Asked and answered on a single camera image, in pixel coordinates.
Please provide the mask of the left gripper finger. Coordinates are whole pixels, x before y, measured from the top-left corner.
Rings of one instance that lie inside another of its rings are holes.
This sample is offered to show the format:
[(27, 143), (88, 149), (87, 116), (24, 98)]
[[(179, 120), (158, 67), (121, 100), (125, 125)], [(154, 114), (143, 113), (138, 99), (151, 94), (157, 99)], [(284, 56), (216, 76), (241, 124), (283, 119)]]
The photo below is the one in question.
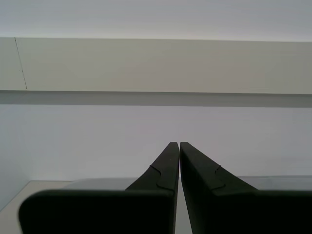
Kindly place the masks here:
[(18, 218), (24, 234), (173, 234), (179, 146), (169, 143), (124, 190), (44, 190), (26, 198)]
[(188, 142), (181, 182), (194, 234), (309, 234), (310, 191), (258, 190)]

